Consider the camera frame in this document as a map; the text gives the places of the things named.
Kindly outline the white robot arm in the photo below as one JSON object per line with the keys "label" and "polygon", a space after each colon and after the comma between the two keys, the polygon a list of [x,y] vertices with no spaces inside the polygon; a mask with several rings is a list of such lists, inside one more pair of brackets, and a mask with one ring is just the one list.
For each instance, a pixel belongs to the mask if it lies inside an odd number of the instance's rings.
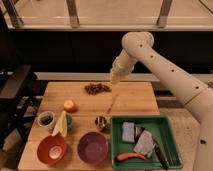
{"label": "white robot arm", "polygon": [[193,171],[213,171],[213,88],[158,54],[150,32],[128,32],[121,43],[110,82],[117,84],[143,63],[200,123]]}

